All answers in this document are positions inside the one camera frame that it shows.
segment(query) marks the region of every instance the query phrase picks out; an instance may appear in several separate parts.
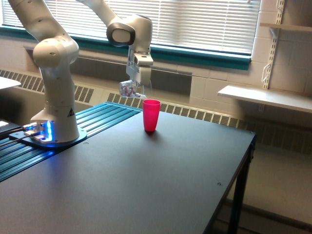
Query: window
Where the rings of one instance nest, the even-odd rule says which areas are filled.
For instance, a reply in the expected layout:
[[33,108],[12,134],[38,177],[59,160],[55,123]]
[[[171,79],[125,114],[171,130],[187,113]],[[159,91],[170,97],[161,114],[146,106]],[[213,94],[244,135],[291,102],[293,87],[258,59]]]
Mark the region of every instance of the window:
[[[45,0],[71,34],[106,37],[106,27],[75,0]],[[153,21],[152,44],[250,55],[260,0],[106,0],[121,18],[141,14]],[[7,0],[3,24],[22,27]]]

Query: black cable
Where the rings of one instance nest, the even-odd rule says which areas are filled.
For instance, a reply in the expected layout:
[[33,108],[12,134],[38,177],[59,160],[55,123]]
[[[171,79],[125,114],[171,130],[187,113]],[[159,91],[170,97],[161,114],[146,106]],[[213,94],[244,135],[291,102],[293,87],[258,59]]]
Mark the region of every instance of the black cable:
[[23,128],[16,128],[16,129],[13,129],[13,130],[5,132],[5,134],[9,135],[11,133],[16,133],[16,132],[19,132],[19,131],[23,131]]
[[33,137],[33,136],[37,136],[37,135],[40,135],[40,134],[41,134],[41,132],[37,132],[37,133],[32,133],[32,134],[27,135],[27,136],[23,136],[23,137],[21,137],[21,138],[18,138],[18,139],[15,139],[15,140],[12,140],[12,141],[10,141],[10,142],[7,142],[7,143],[5,143],[5,144],[0,145],[0,148],[2,148],[3,146],[6,146],[6,145],[10,145],[10,144],[15,143],[15,142],[19,142],[20,140],[22,140],[22,139],[24,139],[24,138]]

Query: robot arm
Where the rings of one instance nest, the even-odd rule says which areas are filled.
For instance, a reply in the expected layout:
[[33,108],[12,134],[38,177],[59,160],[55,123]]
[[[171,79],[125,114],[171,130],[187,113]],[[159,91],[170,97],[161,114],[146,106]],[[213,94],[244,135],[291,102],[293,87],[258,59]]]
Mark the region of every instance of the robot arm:
[[77,0],[90,7],[107,26],[107,39],[114,46],[129,46],[127,74],[134,83],[148,86],[151,79],[150,44],[152,21],[141,15],[121,19],[105,0]]
[[69,66],[78,57],[77,43],[53,18],[43,0],[9,0],[25,29],[39,41],[34,61],[44,81],[45,106],[32,117],[37,125],[26,134],[41,132],[41,143],[62,143],[79,137],[75,89]]

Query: table leg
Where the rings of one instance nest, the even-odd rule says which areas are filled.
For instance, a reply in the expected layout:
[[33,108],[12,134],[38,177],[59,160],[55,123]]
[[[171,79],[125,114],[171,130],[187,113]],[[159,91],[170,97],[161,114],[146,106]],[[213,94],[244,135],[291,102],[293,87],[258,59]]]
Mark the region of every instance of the table leg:
[[254,145],[252,144],[248,151],[248,158],[245,161],[236,179],[233,206],[232,206],[231,218],[230,218],[229,227],[228,227],[228,234],[237,233],[239,217],[240,217],[240,212],[241,212],[242,205],[243,205],[244,193],[245,193],[245,188],[246,188],[246,183],[247,183],[249,164],[253,157],[253,151],[254,151]]

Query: red plastic cup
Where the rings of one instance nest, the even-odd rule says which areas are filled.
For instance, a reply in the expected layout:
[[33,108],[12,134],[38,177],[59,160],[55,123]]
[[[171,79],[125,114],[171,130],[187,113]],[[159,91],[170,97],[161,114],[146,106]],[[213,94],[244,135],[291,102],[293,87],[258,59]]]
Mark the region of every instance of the red plastic cup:
[[154,132],[158,121],[161,103],[158,100],[146,99],[143,101],[143,123],[146,132]]

